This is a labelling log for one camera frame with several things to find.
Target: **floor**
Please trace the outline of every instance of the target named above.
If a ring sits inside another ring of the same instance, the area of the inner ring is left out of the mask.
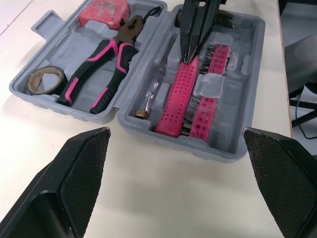
[[[284,46],[317,33],[317,6],[288,3],[282,16],[281,26]],[[317,103],[317,95],[307,88],[302,93],[303,101]],[[298,117],[309,113],[310,110],[298,109]],[[291,107],[292,119],[295,119],[295,107]],[[317,119],[302,125],[307,137],[317,136]],[[298,127],[293,128],[294,138],[298,140],[311,154],[317,155],[317,139],[307,140]]]

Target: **textured gripper pad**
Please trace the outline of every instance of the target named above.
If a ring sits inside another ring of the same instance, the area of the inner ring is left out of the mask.
[[[286,148],[278,139],[261,132],[248,128],[243,135],[259,189],[283,235],[303,238],[299,232],[316,208],[317,187],[289,153],[291,147],[300,151],[302,146],[285,137],[290,142]],[[304,153],[300,155],[299,161],[307,160]]]
[[[60,188],[60,198],[76,237],[86,232],[99,193],[109,133],[87,139]]]
[[[180,64],[155,132],[175,138],[179,137],[198,75],[198,63],[199,58],[196,56],[190,64],[183,62]]]

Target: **table surface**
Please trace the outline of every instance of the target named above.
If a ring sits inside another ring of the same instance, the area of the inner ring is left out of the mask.
[[[15,20],[0,26],[0,32],[7,27],[0,35],[0,220],[68,138],[100,127],[37,108],[9,92],[10,81],[45,43],[31,26],[51,9],[66,20],[82,0],[22,2],[7,18]],[[171,10],[182,0],[166,2]],[[290,136],[277,0],[229,0],[221,8],[265,20],[253,127]],[[4,7],[0,13],[8,15]],[[106,126],[112,136],[86,238],[283,237],[248,155],[233,164],[204,161],[130,135],[116,119]]]

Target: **black tape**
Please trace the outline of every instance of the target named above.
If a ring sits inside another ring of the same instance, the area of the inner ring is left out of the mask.
[[[38,91],[39,85],[42,82],[42,78],[44,74],[46,73],[57,75],[58,81],[49,90]],[[36,70],[35,72],[31,74],[27,82],[27,90],[31,95],[42,95],[42,94],[60,95],[63,89],[66,87],[66,85],[67,85],[67,78],[64,74],[64,71],[61,68],[55,67],[55,66],[46,66]]]

